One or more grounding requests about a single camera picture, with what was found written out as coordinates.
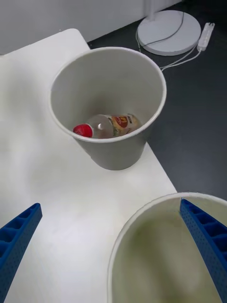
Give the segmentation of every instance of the red bottle cap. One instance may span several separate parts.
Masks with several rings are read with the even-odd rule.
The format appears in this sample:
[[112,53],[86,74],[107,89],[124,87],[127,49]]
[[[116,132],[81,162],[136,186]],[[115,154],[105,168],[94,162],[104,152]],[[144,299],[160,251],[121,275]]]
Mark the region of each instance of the red bottle cap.
[[73,128],[73,132],[80,136],[92,138],[93,131],[89,124],[80,124]]

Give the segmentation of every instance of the cup rim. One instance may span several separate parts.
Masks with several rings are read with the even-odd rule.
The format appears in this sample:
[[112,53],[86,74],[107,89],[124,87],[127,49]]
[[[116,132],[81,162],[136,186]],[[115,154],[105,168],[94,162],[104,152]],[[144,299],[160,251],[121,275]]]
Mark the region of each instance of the cup rim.
[[108,268],[107,268],[107,303],[112,303],[113,302],[113,292],[112,292],[112,269],[113,269],[113,264],[115,261],[115,257],[118,251],[118,248],[121,244],[121,241],[123,237],[125,236],[126,232],[130,229],[132,224],[140,217],[144,212],[149,210],[151,207],[154,205],[157,205],[159,203],[175,199],[175,198],[190,198],[190,197],[198,197],[202,199],[211,199],[215,203],[220,203],[222,205],[227,206],[227,201],[221,198],[217,198],[212,195],[207,195],[207,194],[202,194],[202,193],[193,193],[193,192],[183,192],[183,193],[174,193],[174,194],[169,194],[162,196],[160,198],[157,198],[147,204],[145,204],[142,208],[140,208],[138,211],[135,212],[131,216],[131,218],[125,223],[125,225],[122,227],[121,231],[119,232],[115,242],[114,246],[112,248],[110,258],[109,258],[109,263],[108,263]]
[[[67,129],[63,124],[61,124],[61,122],[55,116],[55,113],[54,113],[53,108],[52,108],[52,88],[53,88],[53,85],[54,85],[56,79],[60,75],[60,73],[65,68],[67,68],[70,64],[72,64],[74,61],[76,61],[77,59],[79,59],[81,57],[89,56],[92,53],[103,52],[103,51],[108,51],[108,50],[120,50],[120,51],[127,51],[127,52],[134,53],[136,55],[139,55],[140,57],[142,57],[143,59],[145,59],[150,65],[152,65],[156,69],[156,71],[158,72],[158,74],[160,76],[160,80],[162,82],[162,86],[163,86],[162,99],[161,99],[160,105],[159,105],[156,113],[144,125],[142,125],[138,129],[136,129],[135,131],[133,131],[133,132],[131,132],[129,134],[126,134],[124,136],[114,137],[114,138],[108,138],[108,139],[86,138],[86,137],[77,135],[74,132],[72,132],[69,129]],[[88,50],[88,51],[86,51],[86,52],[84,52],[84,53],[82,53],[82,54],[74,57],[73,59],[71,59],[70,61],[68,61],[66,64],[64,64],[60,68],[60,70],[57,72],[57,74],[55,75],[55,77],[54,77],[54,79],[53,79],[53,81],[51,83],[50,89],[48,90],[48,107],[49,107],[49,110],[51,112],[51,116],[52,116],[54,122],[57,124],[57,126],[61,130],[63,130],[65,133],[67,133],[68,135],[70,135],[71,137],[73,137],[73,138],[75,138],[77,140],[91,142],[91,143],[113,143],[113,142],[125,140],[125,139],[131,138],[133,136],[136,136],[137,134],[139,134],[142,131],[144,131],[145,129],[147,129],[157,119],[157,117],[160,115],[160,113],[161,113],[161,111],[163,109],[163,106],[165,105],[165,102],[166,102],[166,80],[165,80],[165,78],[163,76],[162,71],[158,67],[158,65],[153,60],[151,60],[149,57],[147,57],[146,55],[144,55],[144,54],[142,54],[140,52],[134,51],[132,49],[125,48],[125,47],[100,47],[100,48],[97,48],[97,49]]]

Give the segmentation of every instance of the white paper cup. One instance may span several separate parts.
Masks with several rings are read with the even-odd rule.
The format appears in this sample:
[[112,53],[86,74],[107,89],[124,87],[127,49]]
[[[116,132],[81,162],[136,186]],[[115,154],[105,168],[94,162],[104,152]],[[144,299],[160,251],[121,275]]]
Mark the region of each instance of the white paper cup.
[[[57,125],[98,165],[120,170],[140,158],[165,100],[165,78],[151,59],[130,49],[106,47],[88,51],[60,70],[51,88],[50,108]],[[133,114],[142,126],[111,139],[86,138],[72,132],[97,114]]]
[[167,195],[123,227],[108,269],[108,303],[221,303],[179,214],[181,197],[227,225],[227,202],[199,193]]

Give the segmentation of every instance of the small bottle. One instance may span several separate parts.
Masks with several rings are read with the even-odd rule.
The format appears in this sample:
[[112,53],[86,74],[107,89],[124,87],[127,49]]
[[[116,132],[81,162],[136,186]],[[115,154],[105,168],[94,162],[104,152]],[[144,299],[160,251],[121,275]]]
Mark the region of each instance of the small bottle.
[[73,128],[73,132],[94,139],[108,139],[129,134],[141,126],[134,115],[96,115]]

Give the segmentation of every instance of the power strip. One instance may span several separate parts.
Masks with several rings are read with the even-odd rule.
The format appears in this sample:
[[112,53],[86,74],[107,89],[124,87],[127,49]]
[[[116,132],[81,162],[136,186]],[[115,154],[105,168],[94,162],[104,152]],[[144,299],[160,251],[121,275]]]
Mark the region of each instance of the power strip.
[[214,23],[206,23],[205,27],[202,31],[201,37],[199,39],[199,43],[197,45],[197,50],[199,52],[205,51],[207,48],[207,45],[210,41],[210,37],[212,34],[212,31],[214,29],[215,24]]

